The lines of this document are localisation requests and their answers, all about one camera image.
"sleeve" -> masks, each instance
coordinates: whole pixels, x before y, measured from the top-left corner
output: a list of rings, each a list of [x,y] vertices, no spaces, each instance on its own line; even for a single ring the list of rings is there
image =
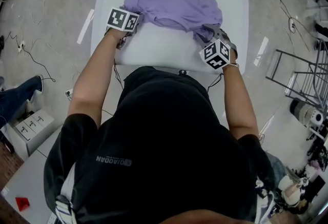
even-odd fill
[[[71,167],[96,132],[97,125],[88,115],[72,114],[66,118],[44,168],[44,193],[52,212]]]
[[[245,149],[251,162],[253,163],[257,176],[264,183],[269,191],[274,191],[275,175],[267,154],[262,149],[258,137],[255,135],[246,135],[238,140],[239,144]]]

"gray floor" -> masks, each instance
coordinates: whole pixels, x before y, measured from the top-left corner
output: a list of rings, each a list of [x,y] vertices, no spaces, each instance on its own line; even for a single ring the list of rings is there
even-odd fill
[[[7,37],[9,31],[17,35],[18,41],[26,43],[31,50],[32,42],[36,41],[32,55],[34,59],[47,66],[53,83],[45,80],[45,92],[37,96],[35,105],[47,110],[57,121],[62,123],[67,115],[69,105],[64,91],[71,89],[90,56],[91,26],[79,45],[76,41],[90,9],[94,9],[96,0],[8,0],[0,17],[1,34]],[[284,96],[284,89],[265,79],[267,69],[274,59],[274,50],[281,49],[296,55],[312,59],[313,39],[300,26],[300,33],[308,44],[305,47],[300,36],[291,35],[294,47],[287,33],[288,17],[281,9],[279,0],[249,0],[250,28],[246,71],[243,75],[245,84],[252,99],[261,130],[270,118],[271,122],[265,131],[263,148],[269,150],[288,166],[301,168],[306,163],[306,150],[311,145],[305,138],[309,135],[288,111],[290,100]],[[306,10],[308,0],[283,0],[289,13],[297,17],[309,29],[313,30],[311,15],[315,10]],[[262,55],[258,55],[263,39],[268,44]],[[18,85],[26,79],[42,74],[47,77],[43,67],[35,64],[30,56],[18,53],[15,40],[8,39],[1,56],[0,74],[6,79],[7,87]],[[136,67],[119,66],[122,78]],[[291,72],[296,68],[291,59],[284,59],[278,70],[277,78],[287,83]],[[191,73],[204,86],[208,86],[216,76]],[[223,81],[210,90],[213,107],[221,123],[227,125],[223,103]],[[104,109],[114,113],[121,88],[112,79]],[[103,120],[110,116],[104,113]]]

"bracelet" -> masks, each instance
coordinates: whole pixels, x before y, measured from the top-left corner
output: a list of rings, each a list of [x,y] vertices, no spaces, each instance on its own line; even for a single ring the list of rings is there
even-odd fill
[[[237,64],[237,63],[235,63],[235,64],[229,63],[228,65],[235,66],[235,67],[238,67],[239,68],[239,64]]]

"purple cloth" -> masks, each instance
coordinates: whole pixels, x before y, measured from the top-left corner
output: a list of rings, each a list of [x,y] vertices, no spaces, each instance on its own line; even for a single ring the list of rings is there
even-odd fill
[[[145,23],[172,29],[193,31],[207,40],[212,33],[203,24],[222,24],[222,12],[216,0],[125,0],[124,9],[143,14]]]

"metal rack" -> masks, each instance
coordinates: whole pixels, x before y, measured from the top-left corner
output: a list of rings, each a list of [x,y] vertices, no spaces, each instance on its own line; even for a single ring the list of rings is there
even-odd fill
[[[303,59],[301,57],[295,56],[290,53],[283,52],[281,50],[276,50],[279,53],[277,64],[273,70],[271,76],[266,76],[267,79],[283,86],[286,88],[285,93],[287,97],[295,99],[291,94],[295,93],[300,96],[300,100],[306,102],[307,104],[315,107],[317,110],[322,112],[323,116],[327,116],[327,101],[328,101],[328,50],[325,42],[320,40],[319,50],[317,53],[316,62],[311,62],[309,60]],[[279,67],[279,63],[283,55],[288,55],[290,57],[296,58],[298,60],[307,63],[306,71],[294,71],[288,85],[275,80],[275,74]],[[299,90],[294,89],[295,81],[297,76],[304,74],[304,82]]]

